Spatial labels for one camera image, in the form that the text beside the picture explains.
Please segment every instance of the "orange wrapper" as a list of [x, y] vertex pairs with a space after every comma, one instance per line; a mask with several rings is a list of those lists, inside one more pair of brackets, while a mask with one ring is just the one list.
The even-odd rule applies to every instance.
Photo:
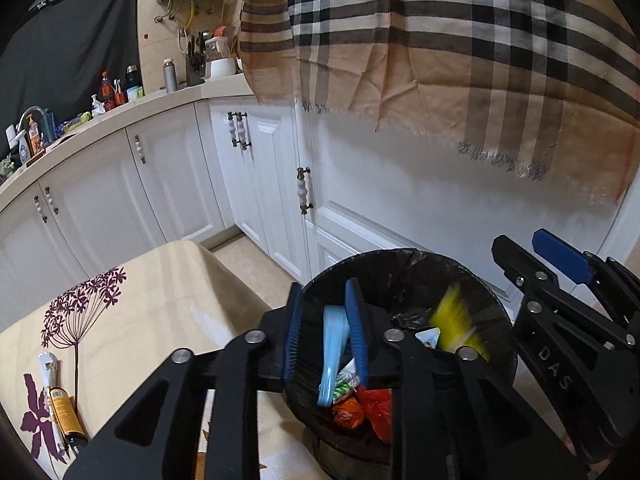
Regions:
[[364, 410], [358, 399], [353, 396], [334, 404], [331, 411], [334, 414], [334, 422], [347, 430], [355, 430], [364, 422]]

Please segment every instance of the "purple flower print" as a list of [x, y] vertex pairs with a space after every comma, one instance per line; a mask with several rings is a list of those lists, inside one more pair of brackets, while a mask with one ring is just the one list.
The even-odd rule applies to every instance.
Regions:
[[33, 382], [31, 374], [24, 375], [24, 384], [27, 386], [27, 404], [29, 405], [29, 411], [25, 412], [22, 416], [20, 429], [33, 433], [31, 456], [34, 458], [39, 457], [42, 439], [44, 438], [44, 443], [45, 446], [47, 446], [49, 454], [56, 460], [66, 464], [64, 456], [56, 447], [56, 439], [53, 437], [53, 428], [49, 418], [49, 410], [47, 410], [45, 404], [44, 390], [42, 390], [40, 396], [38, 396], [36, 384]]
[[74, 405], [78, 405], [78, 347], [82, 338], [108, 307], [122, 294], [120, 285], [127, 279], [124, 267], [107, 270], [94, 279], [78, 283], [51, 302], [44, 313], [42, 346], [74, 348], [76, 380]]

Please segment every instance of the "yellow object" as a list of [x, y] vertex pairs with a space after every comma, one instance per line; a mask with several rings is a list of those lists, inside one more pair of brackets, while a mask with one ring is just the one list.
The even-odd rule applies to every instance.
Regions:
[[49, 391], [51, 403], [53, 404], [53, 414], [56, 422], [66, 437], [70, 433], [79, 433], [84, 435], [84, 430], [80, 426], [78, 416], [71, 405], [71, 399], [66, 391], [62, 388], [52, 388]]
[[476, 334], [458, 284], [447, 289], [431, 316], [431, 323], [440, 329], [438, 344], [443, 350], [455, 352], [461, 346], [471, 346], [485, 361], [489, 360], [489, 352]]
[[193, 17], [196, 14], [196, 2], [195, 0], [191, 0], [191, 13], [189, 15], [189, 21], [187, 22], [187, 24], [184, 26], [184, 33], [187, 34], [187, 30], [189, 29], [189, 26], [191, 25], [191, 22], [193, 21]]
[[66, 124], [65, 126], [62, 127], [62, 129], [66, 134], [68, 134], [69, 132], [72, 132], [73, 130], [89, 122], [90, 120], [91, 120], [91, 112], [84, 112], [83, 114], [80, 115], [80, 120], [78, 122], [73, 124]]

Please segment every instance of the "stainless steel bottle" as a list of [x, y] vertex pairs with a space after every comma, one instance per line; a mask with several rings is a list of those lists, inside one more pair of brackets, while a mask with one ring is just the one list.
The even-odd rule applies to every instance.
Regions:
[[168, 94], [178, 89], [174, 60], [171, 58], [164, 60], [164, 88]]

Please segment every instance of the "red plastic bag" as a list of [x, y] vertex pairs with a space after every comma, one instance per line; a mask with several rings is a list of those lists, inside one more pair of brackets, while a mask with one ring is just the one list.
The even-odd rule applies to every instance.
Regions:
[[358, 386], [356, 395], [364, 409], [364, 416], [371, 423], [373, 431], [382, 442], [390, 444], [393, 413], [391, 390], [365, 390], [362, 386]]
[[353, 396], [336, 404], [332, 413], [334, 422], [347, 430], [354, 430], [364, 422], [364, 409], [358, 399]]

